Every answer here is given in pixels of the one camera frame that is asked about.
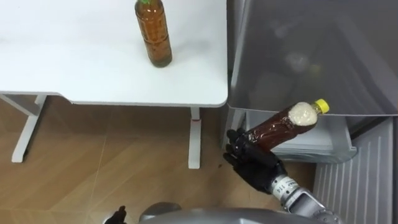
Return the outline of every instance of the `black robot glove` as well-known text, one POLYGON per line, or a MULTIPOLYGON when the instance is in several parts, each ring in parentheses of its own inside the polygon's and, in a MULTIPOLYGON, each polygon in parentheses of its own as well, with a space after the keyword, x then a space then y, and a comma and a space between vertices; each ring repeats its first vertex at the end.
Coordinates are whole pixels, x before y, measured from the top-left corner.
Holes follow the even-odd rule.
POLYGON ((250 142, 243 129, 227 131, 229 144, 226 145, 224 159, 234 171, 254 189, 271 194, 272 181, 285 174, 282 161, 272 152, 264 152, 250 142))

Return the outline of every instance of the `wooden floor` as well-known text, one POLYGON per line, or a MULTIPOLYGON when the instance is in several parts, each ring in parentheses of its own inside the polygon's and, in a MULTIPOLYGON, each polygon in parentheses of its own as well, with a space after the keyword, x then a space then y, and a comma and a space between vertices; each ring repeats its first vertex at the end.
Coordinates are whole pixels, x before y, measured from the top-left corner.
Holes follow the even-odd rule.
MULTIPOLYGON (((0 223, 100 224, 125 205, 132 224, 161 201, 279 209, 222 160, 219 110, 202 115, 201 169, 188 170, 189 109, 81 106, 50 97, 24 163, 13 164, 26 117, 0 102, 0 223)), ((287 169, 312 188, 313 165, 287 169)))

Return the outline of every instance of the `refrigerator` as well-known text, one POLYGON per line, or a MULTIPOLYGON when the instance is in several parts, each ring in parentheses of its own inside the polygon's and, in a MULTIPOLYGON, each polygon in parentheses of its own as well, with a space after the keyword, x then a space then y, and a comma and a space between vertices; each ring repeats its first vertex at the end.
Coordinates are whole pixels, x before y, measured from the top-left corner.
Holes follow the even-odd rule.
POLYGON ((397 223, 398 2, 234 0, 228 12, 239 125, 324 98, 317 129, 274 152, 316 162, 314 194, 346 223, 397 223))

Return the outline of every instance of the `brown liquid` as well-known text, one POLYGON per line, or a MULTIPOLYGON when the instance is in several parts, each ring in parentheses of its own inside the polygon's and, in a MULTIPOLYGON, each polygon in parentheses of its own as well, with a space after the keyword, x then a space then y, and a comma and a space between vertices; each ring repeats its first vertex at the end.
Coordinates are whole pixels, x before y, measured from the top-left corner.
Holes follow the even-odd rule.
POLYGON ((260 145, 264 151, 269 152, 279 144, 293 139, 298 134, 306 133, 315 127, 316 124, 309 126, 293 124, 288 115, 293 106, 284 109, 260 125, 247 131, 246 134, 249 140, 260 145))
POLYGON ((167 66, 172 61, 172 49, 162 1, 138 0, 136 16, 150 61, 156 67, 167 66))

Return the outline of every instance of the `yellow bottle cap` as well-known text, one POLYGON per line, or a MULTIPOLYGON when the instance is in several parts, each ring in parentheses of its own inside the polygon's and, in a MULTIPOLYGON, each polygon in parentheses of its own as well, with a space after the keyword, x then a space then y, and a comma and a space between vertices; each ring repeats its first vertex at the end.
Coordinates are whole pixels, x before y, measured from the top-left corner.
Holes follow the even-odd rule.
POLYGON ((328 103, 327 103, 324 99, 319 99, 319 100, 317 100, 317 101, 315 102, 315 104, 319 106, 319 108, 321 109, 321 112, 322 112, 323 114, 324 114, 324 113, 327 113, 327 112, 329 111, 329 109, 330 109, 328 103))

